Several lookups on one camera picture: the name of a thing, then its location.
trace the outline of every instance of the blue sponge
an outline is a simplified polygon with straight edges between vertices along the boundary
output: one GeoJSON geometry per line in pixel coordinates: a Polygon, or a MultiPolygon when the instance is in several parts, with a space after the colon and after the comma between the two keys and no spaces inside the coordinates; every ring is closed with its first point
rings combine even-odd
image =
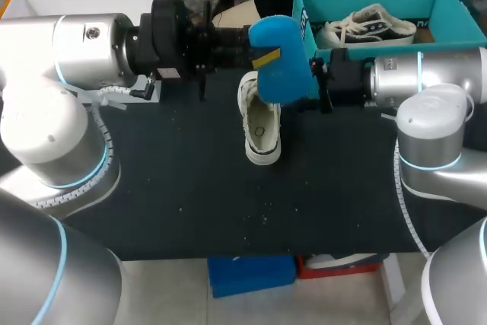
{"type": "Polygon", "coordinates": [[[313,77],[299,24],[291,17],[263,18],[249,29],[253,47],[280,47],[281,58],[259,69],[259,96],[267,103],[289,104],[305,97],[313,77]]]}

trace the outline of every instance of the screw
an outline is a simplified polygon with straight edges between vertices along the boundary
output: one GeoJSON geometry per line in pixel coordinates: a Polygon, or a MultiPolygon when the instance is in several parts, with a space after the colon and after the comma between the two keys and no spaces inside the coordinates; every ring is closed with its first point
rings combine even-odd
{"type": "Polygon", "coordinates": [[[98,38],[98,36],[100,36],[100,28],[88,28],[88,30],[86,31],[86,37],[89,40],[94,40],[95,38],[98,38]]]}

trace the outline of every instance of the yellow tag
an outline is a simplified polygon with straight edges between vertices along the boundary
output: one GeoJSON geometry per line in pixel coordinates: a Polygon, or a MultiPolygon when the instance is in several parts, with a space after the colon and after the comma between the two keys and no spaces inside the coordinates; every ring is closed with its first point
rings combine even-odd
{"type": "Polygon", "coordinates": [[[267,55],[261,56],[258,59],[252,60],[252,65],[255,70],[262,68],[264,65],[281,58],[281,49],[275,49],[267,55]]]}

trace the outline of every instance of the blue box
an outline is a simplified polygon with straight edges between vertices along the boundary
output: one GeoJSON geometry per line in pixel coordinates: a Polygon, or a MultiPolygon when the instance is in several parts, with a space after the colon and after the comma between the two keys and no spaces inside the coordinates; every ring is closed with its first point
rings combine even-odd
{"type": "Polygon", "coordinates": [[[282,256],[208,259],[213,297],[236,295],[290,285],[296,278],[294,258],[282,256]]]}
{"type": "MultiPolygon", "coordinates": [[[[487,45],[487,38],[460,0],[294,0],[293,18],[301,25],[307,57],[321,57],[328,62],[331,54],[331,49],[317,48],[312,25],[340,21],[374,3],[381,3],[394,17],[428,27],[435,42],[349,49],[351,59],[487,45]]],[[[313,88],[310,95],[317,97],[317,83],[313,88]]]]}

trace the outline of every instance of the floor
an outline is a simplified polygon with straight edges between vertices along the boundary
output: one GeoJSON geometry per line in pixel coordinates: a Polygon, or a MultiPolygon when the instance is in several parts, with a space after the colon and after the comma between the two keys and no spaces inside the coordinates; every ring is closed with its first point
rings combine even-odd
{"type": "Polygon", "coordinates": [[[140,325],[388,325],[379,273],[295,284],[214,299],[206,260],[125,262],[137,278],[146,312],[140,325]]]}

